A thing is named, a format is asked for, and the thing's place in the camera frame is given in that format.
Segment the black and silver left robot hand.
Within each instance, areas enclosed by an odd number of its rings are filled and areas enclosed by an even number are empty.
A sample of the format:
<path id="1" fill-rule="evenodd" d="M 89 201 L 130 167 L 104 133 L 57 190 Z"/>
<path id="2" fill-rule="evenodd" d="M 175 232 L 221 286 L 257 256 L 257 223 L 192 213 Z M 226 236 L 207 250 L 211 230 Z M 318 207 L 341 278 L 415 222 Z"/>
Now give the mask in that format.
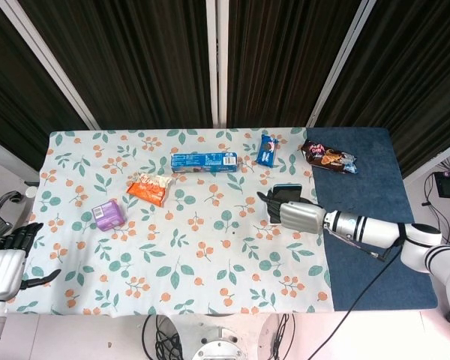
<path id="1" fill-rule="evenodd" d="M 43 223 L 30 223 L 0 238 L 0 302 L 9 301 L 20 290 L 48 284 L 60 274 L 61 270 L 56 269 L 47 276 L 23 280 L 26 260 L 43 226 Z"/>

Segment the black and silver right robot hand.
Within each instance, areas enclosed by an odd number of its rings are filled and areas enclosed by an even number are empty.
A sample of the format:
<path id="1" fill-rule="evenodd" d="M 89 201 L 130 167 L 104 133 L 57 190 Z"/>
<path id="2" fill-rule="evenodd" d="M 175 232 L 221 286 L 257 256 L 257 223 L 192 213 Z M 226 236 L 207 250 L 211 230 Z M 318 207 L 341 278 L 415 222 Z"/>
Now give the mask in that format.
<path id="1" fill-rule="evenodd" d="M 280 224 L 299 233 L 321 234 L 326 210 L 301 197 L 300 184 L 277 184 L 267 193 L 256 195 L 265 203 L 271 224 Z"/>

